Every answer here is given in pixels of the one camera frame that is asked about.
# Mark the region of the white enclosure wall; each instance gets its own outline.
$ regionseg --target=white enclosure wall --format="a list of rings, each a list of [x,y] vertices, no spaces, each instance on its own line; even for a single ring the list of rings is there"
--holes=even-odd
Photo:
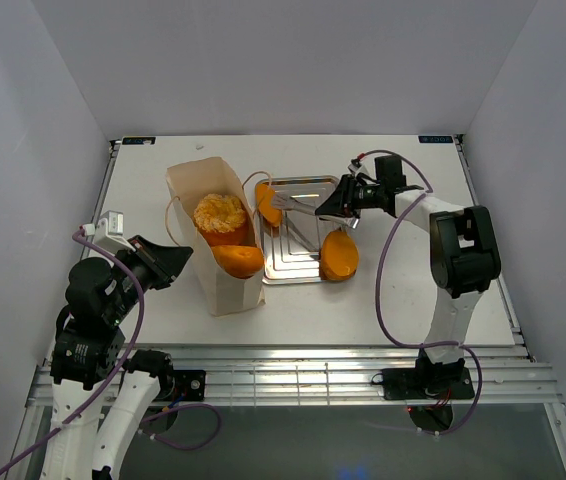
[[[0,0],[0,466],[78,258],[107,142],[29,0]]]
[[[523,333],[566,399],[566,2],[538,2],[466,138]]]
[[[465,132],[535,0],[34,0],[109,139]]]

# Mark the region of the paper bag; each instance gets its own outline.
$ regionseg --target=paper bag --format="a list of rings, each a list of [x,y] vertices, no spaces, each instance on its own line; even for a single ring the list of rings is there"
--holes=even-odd
[[[186,244],[194,249],[191,262],[205,291],[209,312],[215,316],[227,315],[263,303],[264,269],[248,279],[229,275],[216,263],[210,246],[192,220],[194,209],[205,195],[235,195],[248,212],[250,230],[243,244],[261,248],[254,229],[252,210],[234,170],[221,157],[211,157],[170,167],[166,178],[170,198],[178,195],[173,203],[174,211]]]

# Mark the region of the white tabletop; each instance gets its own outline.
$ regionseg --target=white tabletop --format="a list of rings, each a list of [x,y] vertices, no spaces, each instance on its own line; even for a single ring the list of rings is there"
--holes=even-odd
[[[154,145],[121,146],[103,211],[125,214],[125,235],[140,234],[170,245],[163,215],[169,201],[165,171],[177,163],[221,156],[246,178],[255,170],[274,177],[347,172],[351,158],[376,148],[415,162],[448,202],[471,205],[469,189],[453,144],[420,144],[416,136],[209,136],[157,137]],[[368,166],[374,171],[373,162]],[[408,183],[418,178],[406,169]],[[247,191],[253,202],[253,184]],[[171,227],[180,236],[171,213]],[[254,346],[377,346],[388,342],[374,313],[374,277],[381,247],[394,219],[382,211],[363,213],[352,234],[360,254],[356,275],[343,283],[265,286],[266,304],[254,310],[212,317],[193,268],[188,265],[168,289],[147,294],[139,342]],[[428,235],[402,225],[390,248],[383,279],[383,311],[389,330],[405,342],[425,339],[436,287],[429,268]],[[136,309],[123,322],[130,337]],[[469,345],[512,345],[507,313],[495,283],[479,302],[470,324]]]

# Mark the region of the silver tray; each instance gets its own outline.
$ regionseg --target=silver tray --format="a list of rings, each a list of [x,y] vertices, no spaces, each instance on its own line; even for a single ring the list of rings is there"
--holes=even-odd
[[[275,178],[272,188],[298,201],[318,207],[335,190],[338,178],[291,177]],[[322,282],[319,273],[319,251],[323,240],[341,225],[304,213],[283,212],[281,225],[276,228],[258,215],[257,222],[265,256],[265,276],[268,285]]]

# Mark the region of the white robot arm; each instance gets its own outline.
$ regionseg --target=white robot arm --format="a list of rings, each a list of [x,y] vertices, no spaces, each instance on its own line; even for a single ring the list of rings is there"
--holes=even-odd
[[[106,212],[96,225],[84,225],[83,230],[94,235],[96,245],[116,254],[134,273],[143,292],[167,288],[181,273],[192,249],[155,245],[141,236],[125,240],[122,222],[122,214]],[[52,430],[61,431],[49,441],[40,478],[112,480],[118,478],[144,412],[157,396],[167,396],[174,389],[172,363],[165,353],[137,351],[123,365],[121,390],[101,428],[107,390],[65,424],[111,375],[125,340],[119,324],[138,302],[128,275],[103,258],[81,260],[70,271],[69,280],[68,306],[57,319],[51,367]]]
[[[386,155],[374,159],[376,179],[372,179],[360,160],[381,152]],[[314,214],[359,217],[363,209],[380,208],[429,234],[430,267],[437,285],[430,331],[422,344],[410,346],[421,350],[414,371],[394,369],[387,376],[399,378],[396,383],[402,384],[397,389],[402,393],[392,398],[448,389],[454,395],[455,385],[470,383],[458,345],[465,341],[474,307],[501,271],[490,214],[485,207],[450,204],[434,197],[431,190],[407,185],[403,164],[412,163],[400,155],[368,154],[352,160],[350,174],[341,177],[336,190]],[[463,395],[472,398],[474,393]]]

